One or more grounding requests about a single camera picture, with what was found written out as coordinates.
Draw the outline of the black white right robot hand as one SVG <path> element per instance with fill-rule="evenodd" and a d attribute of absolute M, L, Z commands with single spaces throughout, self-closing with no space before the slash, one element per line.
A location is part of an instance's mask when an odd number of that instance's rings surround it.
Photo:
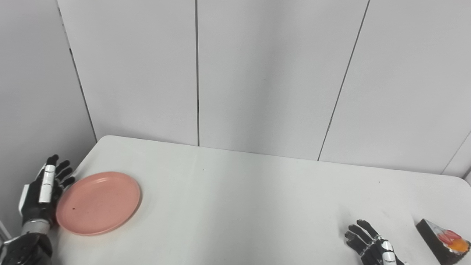
<path fill-rule="evenodd" d="M 407 265 L 395 254 L 391 242 L 368 221 L 359 219 L 349 225 L 344 237 L 346 245 L 358 254 L 363 265 Z"/>

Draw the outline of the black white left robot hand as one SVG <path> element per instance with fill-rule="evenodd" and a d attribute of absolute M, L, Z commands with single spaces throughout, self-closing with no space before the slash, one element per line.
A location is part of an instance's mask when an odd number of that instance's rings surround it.
<path fill-rule="evenodd" d="M 59 162 L 59 155 L 49 157 L 35 179 L 24 186 L 19 201 L 22 225 L 42 219 L 49 225 L 56 223 L 57 204 L 64 191 L 75 183 L 71 162 Z"/>

